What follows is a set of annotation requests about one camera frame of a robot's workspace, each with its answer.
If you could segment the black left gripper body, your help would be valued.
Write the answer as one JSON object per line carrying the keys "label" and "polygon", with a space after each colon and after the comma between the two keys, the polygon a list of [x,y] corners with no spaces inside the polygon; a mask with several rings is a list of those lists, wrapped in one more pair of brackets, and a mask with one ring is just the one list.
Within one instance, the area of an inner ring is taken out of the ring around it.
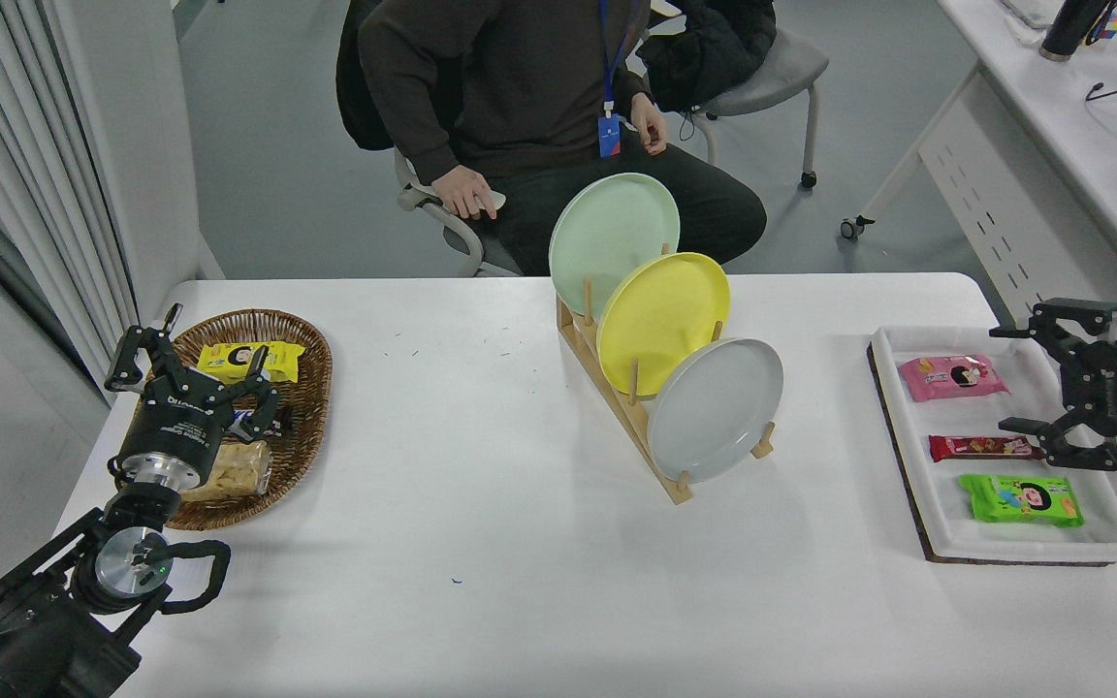
{"label": "black left gripper body", "polygon": [[121,446],[120,465],[147,455],[172,457],[187,465],[213,465],[223,431],[233,420],[230,402],[225,389],[195,389],[176,396],[168,385],[146,386]]}

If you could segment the person's right hand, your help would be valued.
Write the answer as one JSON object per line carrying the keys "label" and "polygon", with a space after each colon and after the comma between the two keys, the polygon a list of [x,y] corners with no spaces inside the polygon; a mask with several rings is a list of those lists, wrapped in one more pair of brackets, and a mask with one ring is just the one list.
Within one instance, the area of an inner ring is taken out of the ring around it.
{"label": "person's right hand", "polygon": [[491,220],[497,218],[491,185],[470,168],[457,165],[443,176],[435,178],[431,189],[454,216],[470,220],[479,220],[483,216],[488,216]]}

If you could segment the person's left hand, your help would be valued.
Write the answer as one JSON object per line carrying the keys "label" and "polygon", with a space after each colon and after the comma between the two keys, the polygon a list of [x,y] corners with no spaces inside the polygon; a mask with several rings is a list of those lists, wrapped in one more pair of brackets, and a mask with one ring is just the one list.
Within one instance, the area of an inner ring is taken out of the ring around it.
{"label": "person's left hand", "polygon": [[651,156],[663,153],[668,146],[668,124],[663,113],[647,93],[634,93],[630,101],[629,118],[647,153]]}

